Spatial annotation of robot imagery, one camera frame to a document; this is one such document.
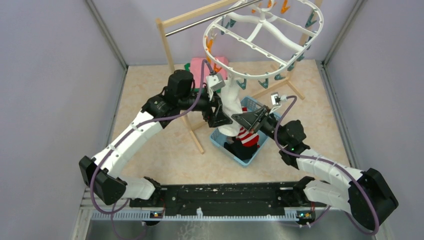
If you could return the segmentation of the white round clip hanger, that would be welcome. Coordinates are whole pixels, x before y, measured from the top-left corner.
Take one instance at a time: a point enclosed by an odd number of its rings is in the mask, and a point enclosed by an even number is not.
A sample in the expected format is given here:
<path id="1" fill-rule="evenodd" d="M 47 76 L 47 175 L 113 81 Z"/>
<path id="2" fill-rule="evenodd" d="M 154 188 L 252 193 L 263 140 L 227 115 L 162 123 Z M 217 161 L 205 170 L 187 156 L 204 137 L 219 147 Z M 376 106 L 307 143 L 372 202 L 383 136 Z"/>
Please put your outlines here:
<path id="1" fill-rule="evenodd" d="M 316 4 L 309 0 L 302 0 L 300 3 L 310 8 L 310 15 L 304 26 L 273 14 L 272 5 L 261 7 L 257 0 L 237 0 L 226 11 L 216 15 L 206 28 L 203 47 L 207 59 L 219 68 L 226 70 L 232 77 L 239 79 L 266 80 L 281 74 L 283 71 L 291 71 L 295 63 L 303 59 L 304 53 L 309 50 L 324 26 L 324 16 Z M 237 23 L 254 25 L 254 29 L 249 36 L 243 37 L 231 29 Z M 307 39 L 303 43 L 294 42 L 278 28 L 278 24 L 296 30 L 305 35 Z M 209 43 L 216 33 L 227 35 L 238 43 L 247 46 L 250 50 L 274 61 L 278 64 L 278 68 L 257 75 L 235 70 L 212 54 Z"/>

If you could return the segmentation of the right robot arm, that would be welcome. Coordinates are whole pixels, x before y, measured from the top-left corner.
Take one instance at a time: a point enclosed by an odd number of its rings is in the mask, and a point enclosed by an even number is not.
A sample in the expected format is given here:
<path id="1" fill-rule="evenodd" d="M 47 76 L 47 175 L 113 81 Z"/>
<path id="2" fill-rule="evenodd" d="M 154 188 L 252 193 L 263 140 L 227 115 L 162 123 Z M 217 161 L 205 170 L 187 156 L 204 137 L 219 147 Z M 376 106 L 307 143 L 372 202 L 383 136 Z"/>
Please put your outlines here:
<path id="1" fill-rule="evenodd" d="M 234 114 L 232 119 L 250 133 L 260 131 L 272 138 L 286 165 L 313 174 L 297 183 L 293 192 L 297 205 L 316 202 L 334 207 L 373 232 L 398 208 L 397 198 L 378 170 L 360 170 L 323 157 L 304 143 L 307 136 L 300 120 L 282 125 L 282 118 L 265 106 Z"/>

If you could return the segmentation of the black sock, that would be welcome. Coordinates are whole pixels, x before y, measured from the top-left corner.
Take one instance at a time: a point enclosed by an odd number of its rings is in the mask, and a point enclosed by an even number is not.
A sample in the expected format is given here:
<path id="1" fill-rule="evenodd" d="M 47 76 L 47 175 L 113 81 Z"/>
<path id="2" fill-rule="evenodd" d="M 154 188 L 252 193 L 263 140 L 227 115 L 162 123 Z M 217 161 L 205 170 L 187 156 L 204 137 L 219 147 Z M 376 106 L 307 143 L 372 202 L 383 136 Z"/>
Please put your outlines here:
<path id="1" fill-rule="evenodd" d="M 250 160 L 259 147 L 260 145 L 257 143 L 244 145 L 242 141 L 235 136 L 227 137 L 226 142 L 224 143 L 224 148 L 227 151 L 244 162 Z"/>

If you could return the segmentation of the white sock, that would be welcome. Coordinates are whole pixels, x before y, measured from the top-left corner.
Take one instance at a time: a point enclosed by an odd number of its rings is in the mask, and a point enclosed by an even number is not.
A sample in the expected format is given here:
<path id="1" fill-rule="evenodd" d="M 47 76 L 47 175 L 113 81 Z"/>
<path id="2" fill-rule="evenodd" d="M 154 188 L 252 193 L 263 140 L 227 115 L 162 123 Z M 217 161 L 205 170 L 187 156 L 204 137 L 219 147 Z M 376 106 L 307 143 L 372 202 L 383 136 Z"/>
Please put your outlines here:
<path id="1" fill-rule="evenodd" d="M 223 112 L 231 118 L 234 114 L 242 114 L 242 106 L 239 98 L 241 89 L 235 80 L 224 80 L 225 86 L 221 88 L 220 97 Z M 217 128 L 219 132 L 228 137 L 235 137 L 239 134 L 241 125 L 235 120 L 230 124 L 222 125 Z"/>

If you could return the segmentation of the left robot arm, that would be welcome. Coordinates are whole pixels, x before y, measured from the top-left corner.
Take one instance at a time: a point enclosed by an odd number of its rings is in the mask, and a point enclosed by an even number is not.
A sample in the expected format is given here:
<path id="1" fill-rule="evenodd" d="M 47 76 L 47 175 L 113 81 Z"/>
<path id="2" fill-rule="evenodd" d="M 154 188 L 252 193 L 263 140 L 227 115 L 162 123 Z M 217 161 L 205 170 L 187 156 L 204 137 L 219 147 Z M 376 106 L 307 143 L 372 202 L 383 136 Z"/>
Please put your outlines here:
<path id="1" fill-rule="evenodd" d="M 220 73 L 212 72 L 195 90 L 191 72 L 175 70 L 162 91 L 142 106 L 129 126 L 104 150 L 93 157 L 84 156 L 79 168 L 92 200 L 99 198 L 107 206 L 122 198 L 141 199 L 147 206 L 160 202 L 160 184 L 149 177 L 124 178 L 121 172 L 133 155 L 173 120 L 191 111 L 201 112 L 212 128 L 233 121 L 223 112 L 216 90 L 225 86 Z"/>

